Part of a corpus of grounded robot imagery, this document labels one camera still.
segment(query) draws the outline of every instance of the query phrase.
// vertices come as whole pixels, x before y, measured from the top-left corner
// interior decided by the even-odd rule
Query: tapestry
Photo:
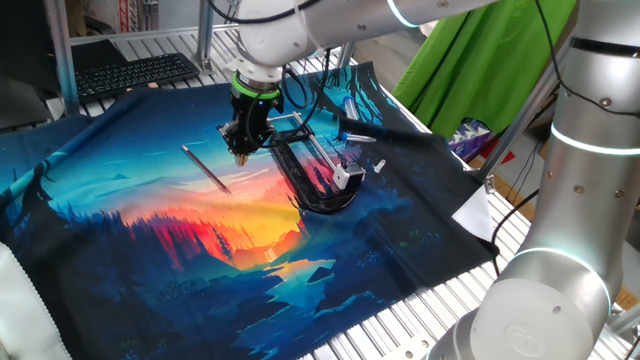
[[[236,165],[217,130],[233,115],[228,84],[132,91],[77,135],[79,120],[66,119],[38,136],[0,136],[0,240],[74,359],[297,358],[490,260],[451,219],[481,184],[445,139],[417,132],[371,64],[331,71],[324,91],[321,77],[301,77],[320,97],[309,125],[332,160],[366,171],[355,200],[332,215],[300,205],[269,149]],[[376,142],[339,140],[358,128],[343,120],[347,95]],[[73,138],[45,146],[65,124]],[[292,147],[319,191],[335,193],[313,147]],[[33,170],[20,176],[25,164]]]

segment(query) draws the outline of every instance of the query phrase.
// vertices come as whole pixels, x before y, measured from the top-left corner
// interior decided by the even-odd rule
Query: green curtain
[[[540,2],[556,41],[576,0]],[[500,133],[526,102],[548,59],[534,1],[502,0],[441,20],[393,95],[447,138],[465,118]]]

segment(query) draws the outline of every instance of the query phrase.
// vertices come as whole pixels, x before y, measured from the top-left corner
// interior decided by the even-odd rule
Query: computer keyboard
[[[78,98],[90,102],[121,94],[127,89],[180,81],[198,76],[200,70],[183,54],[166,54],[76,72]]]

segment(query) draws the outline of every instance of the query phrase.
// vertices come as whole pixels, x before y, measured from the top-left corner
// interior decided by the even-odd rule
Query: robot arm
[[[246,54],[232,103],[234,91],[245,100],[234,103],[236,119],[221,133],[234,152],[231,146],[247,138],[245,125],[260,131],[268,108],[249,116],[247,106],[254,101],[247,97],[277,105],[282,64],[319,47],[384,35],[492,2],[320,0],[279,21],[241,25]],[[238,16],[270,16],[294,4],[243,0]],[[535,222],[480,307],[443,336],[429,360],[589,357],[620,290],[622,241],[640,197],[640,120],[633,115],[640,112],[638,14],[640,1],[581,1],[564,74],[571,91],[561,91]],[[243,154],[252,149],[245,147]]]
[[[299,0],[243,0],[242,19],[295,8]],[[370,39],[461,14],[497,0],[321,0],[285,19],[240,25],[251,61],[280,67],[321,48]]]
[[[322,48],[389,34],[497,0],[307,0],[302,8],[299,1],[240,2],[239,19],[295,12],[280,20],[238,27],[243,46],[231,90],[234,119],[219,131],[239,165],[273,133],[267,115],[272,108],[282,108],[281,66]]]

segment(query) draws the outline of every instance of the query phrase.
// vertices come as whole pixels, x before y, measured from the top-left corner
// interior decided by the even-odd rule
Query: led light ring
[[[410,23],[409,21],[407,21],[407,19],[404,18],[404,16],[402,16],[402,14],[400,13],[400,10],[398,10],[398,7],[396,6],[395,0],[387,0],[387,4],[389,4],[389,7],[391,8],[391,12],[393,13],[393,15],[395,15],[396,18],[398,18],[398,21],[400,21],[404,26],[407,26],[407,27],[420,26],[420,25],[415,25]]]
[[[589,151],[589,152],[593,152],[593,153],[605,154],[605,155],[621,155],[621,156],[640,155],[640,149],[638,149],[638,148],[636,148],[636,149],[615,149],[615,148],[606,148],[606,147],[600,147],[600,146],[585,144],[585,143],[580,142],[578,140],[574,140],[574,139],[572,139],[572,138],[570,138],[570,137],[568,137],[566,135],[563,135],[562,133],[560,133],[560,131],[558,131],[558,129],[556,129],[555,125],[551,125],[551,133],[558,140],[562,141],[563,143],[565,143],[567,145],[571,145],[571,146],[573,146],[575,148],[582,149],[582,150]]]
[[[562,250],[551,249],[551,248],[527,249],[527,250],[524,250],[524,251],[521,251],[521,252],[517,253],[516,256],[513,257],[513,259],[517,258],[520,255],[524,255],[524,254],[532,253],[532,252],[550,252],[552,254],[564,256],[564,257],[566,257],[568,259],[571,259],[571,260],[577,262],[578,264],[582,265],[590,273],[595,275],[596,278],[599,280],[600,285],[602,286],[602,289],[604,289],[605,294],[607,294],[607,300],[609,302],[609,312],[611,312],[611,308],[613,307],[613,303],[611,302],[611,294],[609,294],[609,289],[607,288],[607,284],[604,283],[604,280],[602,280],[600,275],[598,275],[598,273],[591,267],[591,265],[587,264],[584,260],[580,259],[577,256],[571,255],[571,254],[569,254],[567,252],[564,252]]]

